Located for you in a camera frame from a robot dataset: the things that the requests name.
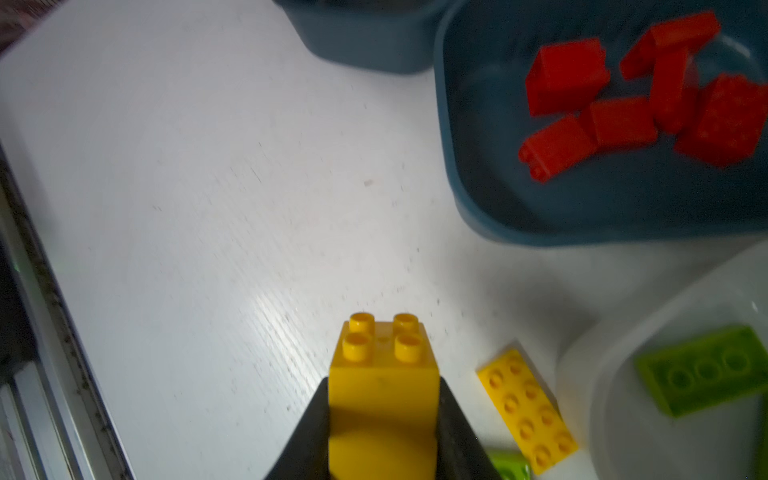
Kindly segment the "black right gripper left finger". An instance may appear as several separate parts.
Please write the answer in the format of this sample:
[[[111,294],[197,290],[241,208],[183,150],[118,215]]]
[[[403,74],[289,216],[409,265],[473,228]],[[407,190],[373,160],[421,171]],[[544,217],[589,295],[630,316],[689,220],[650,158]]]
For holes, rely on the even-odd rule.
[[[330,407],[323,378],[266,480],[328,480]]]

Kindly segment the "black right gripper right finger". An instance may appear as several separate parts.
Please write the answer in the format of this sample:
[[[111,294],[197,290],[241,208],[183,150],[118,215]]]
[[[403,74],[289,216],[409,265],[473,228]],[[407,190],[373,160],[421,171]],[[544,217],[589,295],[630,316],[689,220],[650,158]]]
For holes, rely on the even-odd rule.
[[[499,480],[477,435],[444,378],[437,420],[437,480]]]

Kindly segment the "yellow square lego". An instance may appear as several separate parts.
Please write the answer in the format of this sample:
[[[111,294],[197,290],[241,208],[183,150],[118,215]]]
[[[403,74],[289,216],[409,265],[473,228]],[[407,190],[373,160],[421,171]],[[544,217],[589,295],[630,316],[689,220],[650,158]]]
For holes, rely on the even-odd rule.
[[[331,477],[435,478],[439,396],[439,368],[416,316],[352,314],[328,375]]]

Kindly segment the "green long lego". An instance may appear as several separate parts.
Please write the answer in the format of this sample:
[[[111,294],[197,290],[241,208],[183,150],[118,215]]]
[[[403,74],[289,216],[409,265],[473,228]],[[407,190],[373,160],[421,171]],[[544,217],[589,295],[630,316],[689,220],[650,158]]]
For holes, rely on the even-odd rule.
[[[672,418],[767,391],[767,350],[747,325],[642,354],[634,366],[657,408]]]

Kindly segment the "yellow arched lego brick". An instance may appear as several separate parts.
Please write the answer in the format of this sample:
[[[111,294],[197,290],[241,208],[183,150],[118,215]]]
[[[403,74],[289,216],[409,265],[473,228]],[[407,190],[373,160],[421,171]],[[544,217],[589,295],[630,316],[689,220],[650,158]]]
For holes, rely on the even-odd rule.
[[[693,55],[685,48],[663,53],[653,67],[651,112],[660,130],[678,134],[693,118],[699,88]]]

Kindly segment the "small red lego brick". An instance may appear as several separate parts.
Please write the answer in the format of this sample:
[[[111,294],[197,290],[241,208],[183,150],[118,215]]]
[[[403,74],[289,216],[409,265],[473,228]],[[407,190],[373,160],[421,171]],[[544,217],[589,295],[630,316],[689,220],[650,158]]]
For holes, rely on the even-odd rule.
[[[649,75],[656,59],[678,49],[700,51],[721,30],[712,11],[705,11],[651,25],[619,63],[625,80]]]

